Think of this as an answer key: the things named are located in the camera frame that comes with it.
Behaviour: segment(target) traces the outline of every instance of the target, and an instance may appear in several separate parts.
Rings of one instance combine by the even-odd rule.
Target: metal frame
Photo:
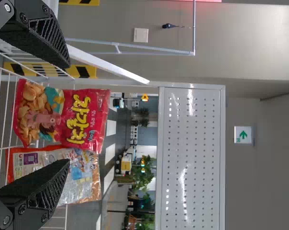
[[[221,85],[203,85],[186,83],[165,83],[159,87],[159,106],[158,106],[158,141],[157,141],[157,176],[156,176],[156,222],[155,229],[162,230],[161,216],[162,211],[162,172],[163,172],[163,151],[164,151],[164,106],[165,106],[165,88],[185,88],[185,89],[203,89],[220,91],[220,188],[219,188],[219,230],[225,230],[225,86]]]
[[[158,56],[158,55],[195,56],[196,55],[196,0],[193,0],[192,8],[193,8],[193,12],[192,12],[192,46],[191,46],[192,50],[191,51],[167,49],[167,48],[153,47],[153,46],[140,46],[140,45],[134,45],[134,44],[119,43],[119,42],[106,42],[106,41],[97,41],[97,40],[89,40],[89,39],[78,39],[78,38],[66,38],[65,40],[70,41],[70,42],[109,45],[109,46],[114,46],[116,49],[116,51],[114,52],[89,52],[90,54],[93,54],[93,55],[117,54],[117,55],[153,55],[153,56]],[[152,50],[154,52],[126,52],[126,51],[121,51],[119,49],[120,46]]]

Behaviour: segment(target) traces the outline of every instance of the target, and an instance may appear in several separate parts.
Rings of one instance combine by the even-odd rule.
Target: white wire rack
[[[13,62],[17,65],[28,70],[28,76],[41,76],[48,79],[49,77],[69,77],[72,80],[74,78],[61,68],[47,63],[40,58],[26,53],[4,41],[0,40],[0,55],[3,56],[6,61]]]
[[[8,161],[10,149],[13,147],[22,147],[22,143],[13,132],[13,116],[16,86],[19,78],[24,76],[15,74],[0,67],[0,188],[7,184],[8,163],[5,164],[6,154]],[[58,207],[49,222],[42,229],[66,229],[67,227],[68,206]]]

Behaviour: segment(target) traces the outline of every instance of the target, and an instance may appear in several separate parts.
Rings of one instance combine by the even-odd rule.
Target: cartoon character
[[[54,125],[59,125],[61,121],[59,113],[50,114],[47,110],[42,112],[30,110],[25,117],[28,119],[28,127],[31,128],[39,128],[41,124],[44,128],[50,129]]]

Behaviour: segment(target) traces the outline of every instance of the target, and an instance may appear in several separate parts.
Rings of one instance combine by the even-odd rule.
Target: snack bag
[[[58,206],[101,200],[99,155],[87,150],[61,145],[7,149],[7,181],[11,183],[61,159],[70,159],[70,171]]]
[[[44,138],[100,153],[108,116],[109,90],[60,90],[24,79],[18,82],[14,130],[23,145]]]

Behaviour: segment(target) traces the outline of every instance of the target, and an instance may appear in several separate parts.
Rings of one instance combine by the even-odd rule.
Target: hazard stripe
[[[66,72],[74,78],[97,78],[97,68],[89,65],[72,65]]]
[[[90,75],[87,72],[85,67],[77,66],[77,70],[78,70],[78,72],[80,74],[80,78],[89,78],[90,77]]]
[[[100,0],[59,0],[62,5],[99,6]]]
[[[40,64],[34,62],[23,62],[22,64],[48,77],[58,77],[64,75],[63,72],[49,63]],[[4,62],[3,67],[21,76],[38,76],[38,74],[36,75],[34,72],[14,62]],[[89,65],[71,65],[71,67],[65,71],[74,78],[97,78],[97,68]]]
[[[22,70],[21,65],[12,64],[11,67],[12,67],[14,73],[17,73],[21,76],[24,76],[24,71]]]

